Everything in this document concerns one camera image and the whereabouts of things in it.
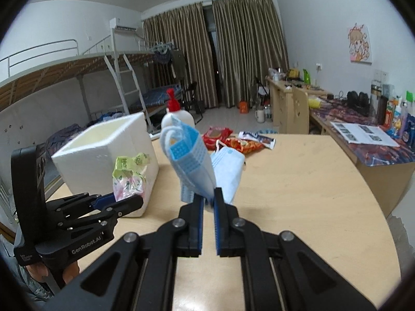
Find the white plastic bottle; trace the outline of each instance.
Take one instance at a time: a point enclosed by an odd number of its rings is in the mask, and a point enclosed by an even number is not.
[[[174,98],[174,89],[167,89],[170,100],[167,101],[167,113],[161,120],[161,129],[167,126],[171,126],[171,117],[175,115],[185,124],[188,124],[191,127],[195,126],[195,120],[193,116],[188,113],[186,110],[180,110],[180,103],[177,99]]]

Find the orange container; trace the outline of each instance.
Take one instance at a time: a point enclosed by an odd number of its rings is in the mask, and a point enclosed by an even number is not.
[[[248,103],[246,101],[239,102],[239,113],[240,114],[247,114],[249,112]]]

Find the white styrofoam box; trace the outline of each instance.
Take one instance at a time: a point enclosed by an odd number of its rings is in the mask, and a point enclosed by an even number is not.
[[[144,114],[132,114],[89,127],[57,151],[52,160],[73,194],[108,194],[113,191],[117,157],[150,155],[143,206],[128,216],[141,216],[149,202],[158,174],[158,162],[147,133]]]

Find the mattress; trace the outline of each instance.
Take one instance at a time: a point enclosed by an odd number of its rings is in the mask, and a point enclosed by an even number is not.
[[[144,103],[146,107],[156,107],[164,105],[164,103],[169,99],[167,94],[167,89],[174,89],[175,97],[178,97],[182,91],[180,84],[166,85],[164,87],[157,87],[143,94]],[[130,106],[131,110],[142,109],[141,101],[137,100]]]

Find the snack bag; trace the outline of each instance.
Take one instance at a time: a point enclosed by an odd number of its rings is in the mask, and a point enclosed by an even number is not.
[[[135,158],[117,157],[113,171],[113,191],[116,201],[134,194],[144,196],[146,168],[150,163],[147,154],[139,153]]]
[[[216,140],[225,142],[226,138],[232,134],[232,130],[227,127],[209,127],[208,131],[202,135],[203,142],[208,150],[216,150]]]
[[[234,137],[226,139],[225,144],[228,147],[236,149],[238,152],[241,152],[244,155],[247,155],[257,150],[262,150],[264,148],[264,145],[258,143],[257,141],[243,140]]]
[[[270,150],[273,149],[274,146],[275,146],[275,139],[274,138],[261,136],[260,134],[253,133],[253,132],[241,131],[241,132],[239,132],[238,138],[239,139],[244,139],[244,140],[257,141],[258,143],[261,143],[265,147],[269,148]]]

